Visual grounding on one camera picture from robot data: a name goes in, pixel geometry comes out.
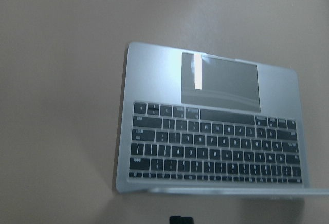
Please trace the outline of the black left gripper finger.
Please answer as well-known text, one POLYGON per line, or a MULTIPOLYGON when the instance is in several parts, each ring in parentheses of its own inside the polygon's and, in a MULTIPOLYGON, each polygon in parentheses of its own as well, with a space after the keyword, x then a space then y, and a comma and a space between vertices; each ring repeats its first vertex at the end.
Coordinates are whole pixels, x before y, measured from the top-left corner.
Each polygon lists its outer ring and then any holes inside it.
POLYGON ((193 224, 193 218, 183 216, 171 216, 169 218, 169 224, 193 224))

